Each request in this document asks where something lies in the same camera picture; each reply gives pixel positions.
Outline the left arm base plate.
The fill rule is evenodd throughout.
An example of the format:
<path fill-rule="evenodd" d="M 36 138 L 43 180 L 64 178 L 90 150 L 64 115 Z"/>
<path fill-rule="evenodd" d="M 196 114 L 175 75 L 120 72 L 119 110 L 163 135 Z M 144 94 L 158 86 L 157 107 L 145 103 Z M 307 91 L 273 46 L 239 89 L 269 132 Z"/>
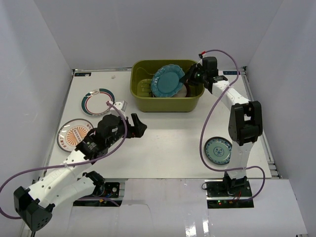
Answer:
<path fill-rule="evenodd" d="M 73 202 L 73 206 L 80 207 L 120 207 L 122 198 L 119 195 L 119 182 L 106 182 L 103 189 L 96 195 L 91 194 Z"/>

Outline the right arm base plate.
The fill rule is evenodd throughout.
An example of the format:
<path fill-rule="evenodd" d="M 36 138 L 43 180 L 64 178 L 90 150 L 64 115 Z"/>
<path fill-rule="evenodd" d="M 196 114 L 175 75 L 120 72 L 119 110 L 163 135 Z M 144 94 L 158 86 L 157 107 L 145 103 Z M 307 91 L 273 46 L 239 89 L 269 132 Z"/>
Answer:
<path fill-rule="evenodd" d="M 254 208 L 250 183 L 228 191 L 222 181 L 207 181 L 201 185 L 206 192 L 208 209 Z"/>

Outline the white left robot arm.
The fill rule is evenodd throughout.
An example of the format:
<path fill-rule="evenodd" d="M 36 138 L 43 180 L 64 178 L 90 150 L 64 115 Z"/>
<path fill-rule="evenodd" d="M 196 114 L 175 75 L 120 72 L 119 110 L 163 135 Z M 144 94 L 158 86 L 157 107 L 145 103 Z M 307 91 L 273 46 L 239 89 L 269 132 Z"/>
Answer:
<path fill-rule="evenodd" d="M 86 173 L 98 158 L 119 139 L 141 138 L 147 126 L 137 114 L 131 115 L 133 125 L 126 117 L 105 115 L 96 128 L 64 160 L 40 181 L 28 188 L 19 187 L 14 193 L 14 208 L 32 232 L 41 230 L 52 218 L 53 209 L 66 200 L 92 195 L 99 197 L 104 192 L 105 179 L 95 171 Z"/>

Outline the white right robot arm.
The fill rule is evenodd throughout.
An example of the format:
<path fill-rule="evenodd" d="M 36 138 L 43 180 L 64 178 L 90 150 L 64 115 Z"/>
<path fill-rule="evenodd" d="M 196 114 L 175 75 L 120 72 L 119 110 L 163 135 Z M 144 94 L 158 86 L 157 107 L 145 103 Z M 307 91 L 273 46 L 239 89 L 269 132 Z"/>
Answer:
<path fill-rule="evenodd" d="M 231 158 L 223 177 L 223 192 L 234 197 L 246 185 L 250 151 L 263 133 L 262 107 L 233 88 L 225 76 L 219 75 L 216 57 L 200 56 L 180 79 L 191 85 L 203 85 L 230 110 L 228 132 L 232 140 Z"/>

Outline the white plate teal rim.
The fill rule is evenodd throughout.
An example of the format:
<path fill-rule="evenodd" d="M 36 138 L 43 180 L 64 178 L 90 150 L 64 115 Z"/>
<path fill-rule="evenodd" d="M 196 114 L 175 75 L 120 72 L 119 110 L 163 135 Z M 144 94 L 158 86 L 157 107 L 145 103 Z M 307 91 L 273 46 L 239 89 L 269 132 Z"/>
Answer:
<path fill-rule="evenodd" d="M 110 107 L 107 102 L 115 102 L 114 94 L 105 88 L 99 88 L 86 93 L 81 101 L 82 111 L 91 117 L 99 117 L 106 114 Z"/>

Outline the teal scalloped plate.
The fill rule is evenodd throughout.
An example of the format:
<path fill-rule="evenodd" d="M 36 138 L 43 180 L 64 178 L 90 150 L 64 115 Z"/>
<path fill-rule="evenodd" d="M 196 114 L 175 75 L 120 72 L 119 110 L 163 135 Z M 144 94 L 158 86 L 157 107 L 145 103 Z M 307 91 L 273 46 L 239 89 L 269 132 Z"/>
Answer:
<path fill-rule="evenodd" d="M 151 80 L 151 91 L 155 97 L 165 98 L 177 94 L 184 83 L 180 79 L 185 75 L 178 65 L 169 64 L 157 70 Z"/>

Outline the dark red rimmed plate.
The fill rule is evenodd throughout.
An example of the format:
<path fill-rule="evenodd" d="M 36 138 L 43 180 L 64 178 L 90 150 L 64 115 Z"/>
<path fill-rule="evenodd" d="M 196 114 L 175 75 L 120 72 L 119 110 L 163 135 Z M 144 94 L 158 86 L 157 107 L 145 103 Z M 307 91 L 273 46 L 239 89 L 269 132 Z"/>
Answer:
<path fill-rule="evenodd" d="M 191 89 L 190 86 L 185 83 L 182 88 L 174 95 L 176 98 L 185 98 L 190 97 Z"/>

